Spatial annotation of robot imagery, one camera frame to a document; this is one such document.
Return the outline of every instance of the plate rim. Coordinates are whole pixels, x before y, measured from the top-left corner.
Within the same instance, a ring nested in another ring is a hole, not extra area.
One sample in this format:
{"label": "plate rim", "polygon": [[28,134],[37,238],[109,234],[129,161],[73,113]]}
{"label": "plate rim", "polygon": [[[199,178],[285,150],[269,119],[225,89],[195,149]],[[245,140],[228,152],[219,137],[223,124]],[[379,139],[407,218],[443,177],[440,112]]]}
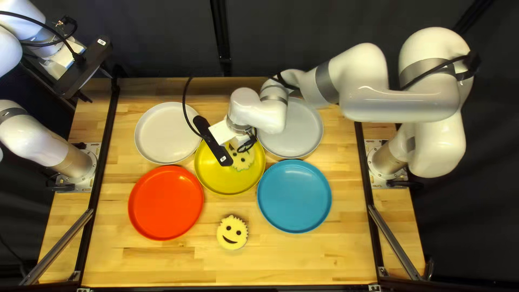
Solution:
{"label": "plate rim", "polygon": [[228,197],[228,196],[237,196],[237,195],[241,195],[249,190],[251,190],[253,187],[255,187],[256,185],[259,184],[259,182],[261,181],[261,178],[263,177],[263,175],[265,174],[265,166],[267,165],[267,158],[265,156],[265,150],[263,149],[263,146],[260,144],[259,145],[259,148],[261,149],[261,152],[263,153],[262,157],[263,157],[263,171],[261,172],[261,174],[259,175],[259,177],[256,179],[255,183],[252,184],[252,186],[250,186],[248,189],[246,190],[243,190],[241,192],[236,192],[236,193],[221,193],[221,192],[217,192],[215,189],[213,188],[210,188],[208,187],[205,183],[204,183],[204,180],[200,178],[200,175],[199,175],[199,171],[198,171],[198,167],[197,167],[197,161],[200,159],[200,155],[201,154],[198,154],[198,151],[201,149],[201,147],[203,147],[203,144],[205,144],[207,146],[207,143],[205,141],[201,141],[200,142],[200,145],[198,146],[198,149],[196,150],[196,153],[195,153],[195,159],[193,161],[194,163],[194,166],[195,166],[195,175],[198,179],[198,181],[200,182],[200,184],[208,189],[209,191],[211,191],[212,193],[214,194],[217,194],[217,195],[220,195],[220,196],[223,196],[223,197]]}
{"label": "plate rim", "polygon": [[[152,162],[152,163],[155,163],[155,164],[159,164],[159,165],[170,165],[170,164],[175,164],[175,163],[179,163],[185,159],[187,159],[188,157],[190,157],[197,149],[198,147],[200,146],[200,142],[202,141],[202,138],[198,137],[198,145],[193,149],[193,151],[191,151],[189,153],[189,155],[187,155],[186,157],[182,158],[181,160],[178,160],[178,161],[172,161],[172,162],[160,162],[160,161],[156,161],[154,159],[151,159],[150,157],[148,157],[144,151],[141,151],[141,147],[139,146],[139,143],[138,143],[138,140],[137,140],[137,132],[138,130],[142,129],[143,125],[144,125],[144,122],[146,120],[149,119],[149,117],[157,112],[158,110],[160,109],[163,109],[163,108],[178,108],[178,107],[182,107],[182,103],[181,102],[178,102],[178,101],[167,101],[167,102],[162,102],[162,103],[159,103],[159,104],[156,104],[154,105],[153,107],[151,107],[150,109],[148,109],[146,112],[144,112],[144,114],[142,114],[142,116],[139,118],[139,121],[137,122],[137,124],[135,125],[135,130],[133,131],[133,143],[135,145],[135,148],[137,148],[137,151],[139,152],[139,154],[144,157],[146,160],[148,160],[149,162]],[[193,111],[195,113],[195,115],[199,115],[198,112],[193,109],[191,106],[189,106],[189,104],[186,104],[186,112],[187,111]]]}
{"label": "plate rim", "polygon": [[265,150],[267,150],[270,154],[273,154],[277,157],[281,157],[281,158],[284,158],[284,159],[298,159],[298,158],[301,158],[301,157],[305,157],[311,153],[313,153],[317,147],[319,147],[319,145],[321,144],[322,142],[322,139],[323,139],[323,136],[324,136],[324,123],[322,121],[322,118],[321,118],[321,114],[315,109],[313,108],[307,101],[305,101],[304,99],[301,99],[301,98],[297,98],[297,97],[292,97],[290,96],[289,97],[289,102],[290,101],[293,101],[295,103],[298,103],[298,104],[301,104],[301,105],[304,105],[307,107],[307,109],[310,110],[310,112],[312,113],[313,116],[315,116],[319,121],[320,121],[320,124],[321,124],[321,136],[319,137],[319,141],[317,142],[316,146],[309,152],[303,154],[303,155],[299,155],[299,156],[281,156],[277,153],[274,153],[274,151],[272,151],[271,149],[269,149],[269,147],[266,147],[263,142],[261,142],[261,138],[260,138],[260,133],[258,131],[258,135],[257,135],[257,138],[258,138],[258,141],[261,143],[261,145],[263,146],[263,148],[265,148]]}
{"label": "plate rim", "polygon": [[[328,198],[328,204],[327,204],[327,207],[326,207],[326,211],[324,212],[322,218],[318,221],[318,223],[316,223],[315,225],[309,227],[309,228],[306,228],[306,229],[303,229],[303,230],[298,230],[298,231],[290,231],[290,229],[284,229],[280,226],[277,226],[276,224],[272,223],[272,221],[269,219],[269,217],[267,217],[262,209],[262,205],[260,204],[260,187],[261,187],[261,182],[263,180],[263,178],[265,176],[267,176],[269,170],[271,169],[277,169],[279,167],[282,167],[284,166],[285,164],[287,163],[295,163],[295,164],[299,164],[299,165],[304,165],[305,167],[308,167],[310,166],[310,168],[314,169],[314,170],[317,170],[318,173],[322,176],[322,178],[324,178],[324,181],[326,182],[326,186],[327,186],[327,198]],[[322,171],[320,169],[318,169],[316,166],[312,165],[311,163],[309,162],[306,162],[306,161],[303,161],[303,160],[298,160],[298,159],[287,159],[287,160],[283,160],[283,161],[280,161],[278,163],[275,163],[274,165],[270,166],[266,171],[265,173],[263,173],[262,175],[262,179],[259,181],[258,183],[258,188],[257,188],[257,191],[256,191],[256,201],[257,201],[257,204],[258,204],[258,208],[261,212],[261,214],[263,215],[263,218],[265,218],[265,220],[267,220],[267,222],[273,226],[274,228],[280,230],[280,231],[283,231],[283,232],[286,232],[286,233],[290,233],[290,234],[302,234],[302,233],[307,233],[307,232],[310,232],[312,230],[315,230],[317,227],[321,226],[325,221],[326,221],[326,218],[328,217],[328,215],[330,214],[330,211],[332,209],[332,201],[333,201],[333,196],[332,196],[332,188],[330,187],[330,183],[328,182],[328,180],[326,179],[326,176],[322,173]]]}

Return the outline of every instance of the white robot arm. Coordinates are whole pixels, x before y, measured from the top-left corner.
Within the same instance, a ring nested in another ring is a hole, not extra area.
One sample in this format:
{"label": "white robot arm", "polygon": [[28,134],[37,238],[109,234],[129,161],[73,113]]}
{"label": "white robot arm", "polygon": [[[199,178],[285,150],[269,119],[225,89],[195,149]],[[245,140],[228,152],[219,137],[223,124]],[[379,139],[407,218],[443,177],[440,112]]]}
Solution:
{"label": "white robot arm", "polygon": [[[400,82],[407,84],[469,51],[463,38],[451,30],[420,30],[400,51]],[[284,82],[268,80],[259,96],[251,89],[237,89],[231,95],[227,121],[212,126],[210,131],[219,143],[235,138],[238,144],[246,140],[236,131],[239,127],[281,132],[290,92],[282,85],[286,83],[298,87],[316,108],[338,103],[343,115],[353,121],[403,123],[397,136],[370,164],[375,173],[390,178],[409,164],[418,176],[437,177],[452,171],[465,153],[460,109],[473,77],[461,82],[456,74],[467,70],[461,62],[454,63],[428,74],[405,91],[390,90],[382,51],[373,44],[359,44],[308,72],[281,72]]]}

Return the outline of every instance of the wooden table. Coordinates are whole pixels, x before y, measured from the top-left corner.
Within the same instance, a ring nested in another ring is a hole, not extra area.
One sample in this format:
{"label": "wooden table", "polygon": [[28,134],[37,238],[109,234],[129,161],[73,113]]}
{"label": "wooden table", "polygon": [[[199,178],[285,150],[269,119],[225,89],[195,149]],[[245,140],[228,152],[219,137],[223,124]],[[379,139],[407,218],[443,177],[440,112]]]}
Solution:
{"label": "wooden table", "polygon": [[[120,79],[112,141],[83,285],[122,286],[226,286],[367,284],[376,281],[367,224],[359,157],[353,122],[338,106],[320,110],[324,136],[305,159],[318,167],[332,188],[333,203],[325,223],[306,234],[287,234],[272,227],[261,215],[256,188],[237,197],[221,197],[204,190],[202,214],[185,235],[171,241],[152,241],[131,225],[127,203],[131,189],[146,172],[158,167],[143,158],[133,143],[142,114],[166,101],[181,101],[186,78]],[[258,90],[264,78],[196,78],[187,103],[213,124],[227,112],[230,93],[242,86]],[[94,103],[79,103],[70,142],[99,142],[110,100],[110,81],[92,79],[83,92]],[[394,135],[392,124],[364,124],[366,139]],[[267,168],[277,162],[267,154]],[[193,155],[180,165],[194,173]],[[408,190],[375,190],[375,204],[419,272],[424,257]],[[40,258],[85,211],[88,194],[56,194]],[[235,214],[249,225],[249,240],[238,251],[221,249],[216,228],[225,214]],[[80,235],[40,279],[63,281],[74,269]],[[381,235],[385,267],[404,276],[396,256]]]}

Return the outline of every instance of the smiley face sponge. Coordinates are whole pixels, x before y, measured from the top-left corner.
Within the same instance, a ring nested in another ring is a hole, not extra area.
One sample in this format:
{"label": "smiley face sponge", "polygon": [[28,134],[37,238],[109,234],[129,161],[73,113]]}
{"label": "smiley face sponge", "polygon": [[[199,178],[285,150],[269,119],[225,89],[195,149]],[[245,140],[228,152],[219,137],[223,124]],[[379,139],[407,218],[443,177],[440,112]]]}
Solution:
{"label": "smiley face sponge", "polygon": [[243,247],[247,242],[248,235],[247,225],[233,215],[222,219],[220,226],[216,230],[218,243],[228,250],[236,250]]}

